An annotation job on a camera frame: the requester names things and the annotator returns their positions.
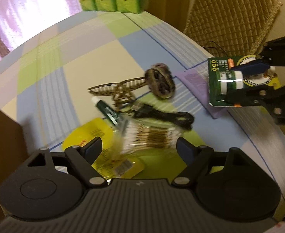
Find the yellow snack pouch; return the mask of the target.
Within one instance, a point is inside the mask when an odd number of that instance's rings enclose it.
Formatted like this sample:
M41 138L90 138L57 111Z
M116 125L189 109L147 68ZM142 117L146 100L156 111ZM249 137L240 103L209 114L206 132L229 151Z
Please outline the yellow snack pouch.
M62 143L62 150L75 145L82 147L96 137L102 140L102 152L92 167L106 180L131 179L145 169L139 158L119 154L120 140L117 130L100 118L95 118L70 133Z

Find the green blister card with jar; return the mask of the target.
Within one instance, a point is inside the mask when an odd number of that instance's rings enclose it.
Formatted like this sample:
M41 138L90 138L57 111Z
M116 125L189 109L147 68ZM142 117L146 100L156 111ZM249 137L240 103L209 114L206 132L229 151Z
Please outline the green blister card with jar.
M209 104L214 107L238 107L239 103L225 102L225 96L236 90L267 85L279 89L281 84L276 69L259 70L259 74L247 75L245 70L233 70L256 60L255 55L211 57L208 59Z

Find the dark green lip gel tube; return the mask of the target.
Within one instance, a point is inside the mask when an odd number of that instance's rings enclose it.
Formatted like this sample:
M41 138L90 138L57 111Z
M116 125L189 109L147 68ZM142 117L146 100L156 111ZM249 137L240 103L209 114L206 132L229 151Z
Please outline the dark green lip gel tube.
M118 125L120 118L118 112L116 112L112 107L110 107L105 101L101 100L96 96L92 97L92 102L99 110L99 112L101 112L112 125Z

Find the purple tube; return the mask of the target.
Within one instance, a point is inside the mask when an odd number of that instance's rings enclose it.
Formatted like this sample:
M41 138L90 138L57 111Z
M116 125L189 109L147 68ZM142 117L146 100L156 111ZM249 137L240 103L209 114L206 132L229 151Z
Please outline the purple tube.
M218 119L224 115L225 108L214 107L209 103L208 82L194 68L177 72L174 77L177 77L191 91L213 119Z

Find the bag of cotton swabs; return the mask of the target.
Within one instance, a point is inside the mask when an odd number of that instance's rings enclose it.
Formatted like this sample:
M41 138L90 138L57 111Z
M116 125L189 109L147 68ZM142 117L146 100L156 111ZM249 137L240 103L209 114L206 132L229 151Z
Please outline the bag of cotton swabs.
M183 133L174 125L142 122L125 116L116 125L113 154L118 158L172 156Z

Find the brown striped hair claw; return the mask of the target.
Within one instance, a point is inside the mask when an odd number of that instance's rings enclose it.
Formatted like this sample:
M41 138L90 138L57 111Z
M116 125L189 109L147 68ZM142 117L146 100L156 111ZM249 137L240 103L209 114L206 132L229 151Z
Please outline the brown striped hair claw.
M121 110L135 102L133 91L146 86L144 77L127 79L118 83L107 83L88 88L88 92L94 96L111 96L116 110Z

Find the checked pastel tablecloth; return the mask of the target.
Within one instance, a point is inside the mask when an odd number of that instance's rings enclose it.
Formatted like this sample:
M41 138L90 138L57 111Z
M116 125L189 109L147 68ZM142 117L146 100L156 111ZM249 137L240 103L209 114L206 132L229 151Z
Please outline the checked pastel tablecloth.
M0 110L24 126L29 151L60 151L77 127L100 117L88 89L141 77L156 63L174 74L208 75L209 54L149 13L81 12L44 30L0 61ZM164 111L186 111L195 121L185 138L218 151L241 148L282 190L275 214L285 216L285 135L261 107L235 108L212 118L176 80L172 99L143 87L136 97Z

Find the purple curtain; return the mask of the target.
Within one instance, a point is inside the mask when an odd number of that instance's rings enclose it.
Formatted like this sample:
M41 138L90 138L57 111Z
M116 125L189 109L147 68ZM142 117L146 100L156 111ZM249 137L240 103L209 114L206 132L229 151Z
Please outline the purple curtain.
M0 60L36 34L78 12L79 0L0 0Z

